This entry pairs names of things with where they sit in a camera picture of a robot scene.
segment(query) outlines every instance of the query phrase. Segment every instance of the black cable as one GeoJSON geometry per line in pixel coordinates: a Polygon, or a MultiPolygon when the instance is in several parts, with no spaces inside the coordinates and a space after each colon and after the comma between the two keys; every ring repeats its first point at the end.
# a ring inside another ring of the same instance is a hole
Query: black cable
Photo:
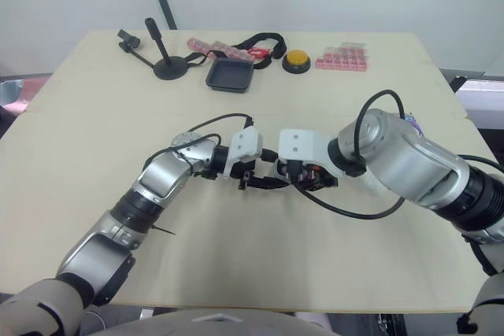
{"type": "Polygon", "coordinates": [[[355,158],[358,160],[362,159],[361,150],[359,148],[360,147],[359,146],[359,134],[361,132],[362,120],[364,119],[365,113],[368,111],[371,104],[373,102],[375,102],[378,98],[381,98],[382,96],[385,96],[386,94],[389,94],[390,96],[392,96],[394,98],[395,102],[397,103],[397,107],[399,109],[399,117],[401,117],[403,120],[406,117],[404,114],[404,107],[402,106],[401,98],[393,90],[381,90],[377,94],[374,94],[368,101],[366,101],[361,108],[361,111],[357,117],[357,120],[355,121],[354,155],[355,155],[355,158]]]}
{"type": "Polygon", "coordinates": [[[150,68],[154,68],[154,65],[152,63],[150,63],[147,59],[145,59],[144,57],[142,57],[140,54],[136,53],[135,51],[131,50],[130,53],[134,56],[134,57],[137,57],[138,59],[140,59],[143,63],[145,63],[147,66],[149,66],[150,68]]]}
{"type": "Polygon", "coordinates": [[[222,142],[222,137],[220,135],[218,135],[217,133],[210,133],[210,134],[207,134],[207,135],[203,135],[202,137],[200,138],[197,138],[195,139],[194,141],[190,141],[188,143],[184,143],[183,145],[178,145],[178,146],[170,146],[170,147],[167,147],[163,150],[159,150],[155,153],[153,153],[152,155],[150,155],[147,160],[145,161],[145,163],[143,164],[143,168],[142,168],[142,171],[147,168],[147,165],[149,165],[150,163],[152,163],[152,161],[158,157],[159,155],[161,155],[162,153],[167,153],[168,151],[176,151],[178,152],[178,150],[181,150],[181,149],[185,149],[186,147],[189,147],[189,146],[192,146],[194,145],[195,143],[198,143],[198,142],[201,142],[205,139],[208,139],[208,138],[212,138],[212,137],[217,137],[217,145],[220,145],[221,142],[222,142]]]}
{"type": "Polygon", "coordinates": [[[165,232],[166,234],[172,234],[172,235],[175,235],[175,233],[174,233],[174,232],[171,232],[171,231],[166,230],[166,229],[164,229],[164,228],[158,227],[158,226],[156,226],[156,225],[152,225],[152,226],[150,226],[150,228],[152,228],[153,230],[163,231],[163,232],[165,232]]]}
{"type": "Polygon", "coordinates": [[[191,170],[189,171],[189,176],[192,176],[192,175],[193,175],[193,173],[195,173],[195,167],[192,165],[192,163],[191,163],[191,162],[190,162],[190,161],[186,158],[186,156],[185,156],[183,153],[181,153],[180,151],[174,151],[174,153],[176,153],[176,155],[177,155],[180,159],[184,160],[187,164],[189,164],[189,167],[191,168],[191,170]]]}
{"type": "Polygon", "coordinates": [[[254,124],[254,122],[252,121],[252,117],[249,116],[248,114],[245,114],[245,113],[228,113],[228,114],[223,114],[222,116],[215,117],[215,118],[213,118],[211,120],[205,121],[202,124],[196,125],[196,126],[190,128],[188,131],[194,131],[196,129],[199,129],[200,127],[204,127],[204,126],[206,126],[208,124],[211,124],[212,122],[215,122],[215,121],[218,121],[218,120],[223,120],[224,118],[230,118],[230,117],[244,117],[246,119],[245,120],[245,125],[246,126],[254,124]]]}
{"type": "MultiPolygon", "coordinates": [[[[361,111],[359,112],[359,115],[357,117],[357,120],[355,121],[355,129],[354,129],[354,155],[355,159],[357,159],[361,164],[365,166],[364,158],[361,156],[361,150],[359,146],[359,134],[361,131],[361,126],[362,126],[362,120],[364,120],[365,113],[368,111],[369,107],[373,102],[375,102],[378,98],[381,98],[382,96],[389,94],[392,96],[397,103],[397,107],[399,109],[399,117],[401,117],[403,120],[405,119],[406,115],[404,113],[404,106],[402,105],[401,98],[399,97],[398,94],[396,94],[393,90],[381,90],[377,94],[374,94],[368,101],[364,103],[364,105],[361,108],[361,111]]],[[[384,212],[378,212],[376,214],[359,214],[357,212],[349,212],[344,209],[337,208],[333,205],[330,205],[326,202],[323,202],[320,198],[317,198],[313,196],[312,194],[308,193],[306,190],[301,188],[298,184],[293,184],[294,187],[301,193],[303,196],[306,198],[310,199],[311,201],[315,202],[316,204],[322,206],[323,208],[327,210],[331,210],[332,212],[337,212],[338,214],[342,216],[348,216],[350,218],[357,218],[358,220],[378,220],[380,218],[384,218],[385,216],[391,215],[393,212],[395,212],[397,209],[401,207],[401,205],[404,203],[404,198],[399,197],[399,199],[393,204],[389,209],[385,210],[384,212]]]]}
{"type": "Polygon", "coordinates": [[[377,214],[359,214],[358,212],[349,212],[347,210],[336,208],[335,206],[323,202],[320,198],[317,198],[312,194],[308,193],[306,190],[302,189],[298,184],[293,185],[294,188],[296,188],[299,191],[299,193],[301,193],[303,196],[310,199],[311,201],[315,202],[317,205],[320,205],[327,210],[331,210],[332,212],[337,212],[342,216],[348,216],[350,218],[356,218],[358,220],[378,220],[380,218],[384,218],[385,216],[391,215],[393,212],[399,209],[401,205],[404,203],[404,198],[400,197],[397,200],[397,202],[395,202],[395,204],[393,204],[388,210],[385,210],[384,212],[378,212],[377,214]]]}
{"type": "Polygon", "coordinates": [[[501,166],[499,163],[495,163],[494,161],[491,161],[490,159],[486,159],[484,157],[476,157],[474,155],[459,155],[459,157],[461,157],[465,161],[479,161],[480,163],[490,165],[493,168],[497,169],[498,171],[504,173],[504,167],[501,166]]]}

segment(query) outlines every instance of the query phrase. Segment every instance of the red clip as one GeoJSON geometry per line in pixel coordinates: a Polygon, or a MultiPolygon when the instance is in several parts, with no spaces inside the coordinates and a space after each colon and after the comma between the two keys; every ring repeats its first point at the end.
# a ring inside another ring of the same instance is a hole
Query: red clip
{"type": "Polygon", "coordinates": [[[254,58],[264,58],[269,54],[269,49],[262,49],[261,47],[253,47],[247,50],[247,53],[254,58]]]}

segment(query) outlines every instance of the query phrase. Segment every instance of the pink connector strip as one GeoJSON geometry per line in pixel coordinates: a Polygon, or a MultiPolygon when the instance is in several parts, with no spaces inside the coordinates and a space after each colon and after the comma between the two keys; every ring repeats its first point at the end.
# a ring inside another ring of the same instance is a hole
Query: pink connector strip
{"type": "MultiPolygon", "coordinates": [[[[207,54],[210,50],[219,50],[232,59],[243,59],[244,61],[254,61],[255,58],[248,54],[245,50],[236,49],[235,47],[226,45],[225,43],[216,41],[212,45],[195,39],[194,37],[187,41],[187,46],[191,50],[198,51],[199,53],[207,54]]],[[[209,58],[215,59],[215,55],[209,54],[209,58]]]]}
{"type": "Polygon", "coordinates": [[[340,47],[326,47],[324,56],[318,57],[315,67],[322,70],[366,71],[364,45],[357,43],[342,43],[340,47]]]}

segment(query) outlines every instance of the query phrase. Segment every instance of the black tray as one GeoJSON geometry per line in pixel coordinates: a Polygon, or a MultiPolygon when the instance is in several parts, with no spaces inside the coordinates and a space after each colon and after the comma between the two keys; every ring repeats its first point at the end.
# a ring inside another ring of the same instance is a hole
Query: black tray
{"type": "Polygon", "coordinates": [[[253,73],[253,62],[217,58],[206,77],[206,84],[213,90],[242,94],[249,87],[253,73]]]}

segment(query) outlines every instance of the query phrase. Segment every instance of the yellow button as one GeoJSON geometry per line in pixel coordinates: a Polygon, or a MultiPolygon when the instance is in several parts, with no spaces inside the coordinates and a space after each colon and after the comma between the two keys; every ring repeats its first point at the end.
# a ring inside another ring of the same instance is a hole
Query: yellow button
{"type": "Polygon", "coordinates": [[[303,65],[306,61],[308,61],[308,54],[302,50],[291,50],[287,53],[287,62],[291,65],[303,65]]]}

